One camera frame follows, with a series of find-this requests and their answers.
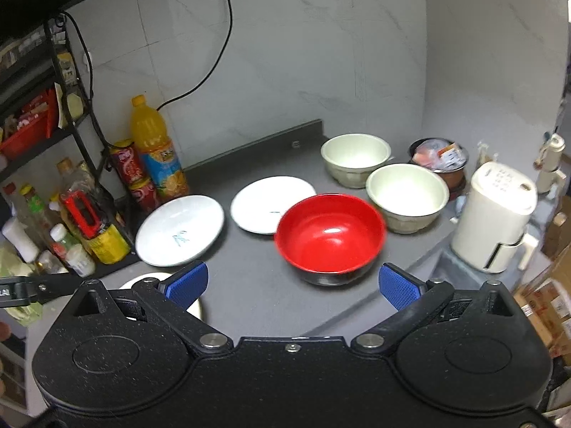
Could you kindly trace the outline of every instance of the silver bolt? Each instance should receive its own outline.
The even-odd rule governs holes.
[[[201,344],[209,349],[218,349],[228,342],[228,338],[221,333],[207,333],[201,336]]]
[[[285,346],[285,350],[288,352],[298,352],[302,348],[299,344],[296,343],[286,344]]]
[[[364,333],[357,336],[357,344],[366,349],[375,349],[376,347],[381,347],[385,342],[380,334],[376,333]]]

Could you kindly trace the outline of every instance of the stacked cans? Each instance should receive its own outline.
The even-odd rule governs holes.
[[[124,139],[115,143],[117,148],[111,149],[111,159],[115,164],[121,180],[129,187],[133,198],[147,213],[161,205],[159,194],[151,178],[147,175],[132,139]]]

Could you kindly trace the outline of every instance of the plate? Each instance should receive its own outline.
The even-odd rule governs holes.
[[[234,197],[230,215],[243,230],[271,235],[276,233],[290,207],[315,195],[315,189],[301,178],[264,178],[249,184]]]
[[[123,286],[121,286],[119,289],[120,290],[129,290],[139,280],[146,279],[147,277],[154,277],[156,279],[163,281],[163,280],[166,280],[170,276],[171,276],[170,273],[165,273],[165,272],[146,273],[145,275],[139,275],[138,277],[136,277],[136,279],[132,279],[132,280],[128,281]],[[201,303],[200,303],[199,299],[194,301],[186,311],[189,314],[192,314],[193,316],[195,316],[197,319],[202,320],[202,308],[201,308]]]
[[[190,262],[205,252],[224,226],[224,210],[212,198],[191,195],[169,201],[147,217],[135,250],[155,267]]]

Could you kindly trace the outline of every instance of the red plastic bin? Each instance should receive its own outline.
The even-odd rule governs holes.
[[[18,130],[0,145],[0,153],[9,161],[13,161],[21,154],[36,146],[42,140],[50,138],[55,126],[58,124],[58,100],[55,89],[48,91],[47,114],[33,119],[25,127]]]

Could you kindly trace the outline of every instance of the white wall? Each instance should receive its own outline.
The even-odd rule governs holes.
[[[423,135],[532,174],[555,125],[567,56],[567,0],[426,0]]]
[[[218,69],[192,96],[161,111],[184,166],[315,118],[328,135],[368,131],[395,149],[418,135],[425,0],[232,5],[234,31]],[[92,53],[95,113],[110,141],[130,135],[132,96],[145,93],[157,107],[193,87],[228,28],[226,0],[86,0],[70,12]],[[74,51],[81,59],[76,41]],[[97,150],[90,125],[81,128]],[[54,159],[46,155],[42,175],[36,161],[22,173],[48,185]],[[119,193],[115,180],[107,184]]]

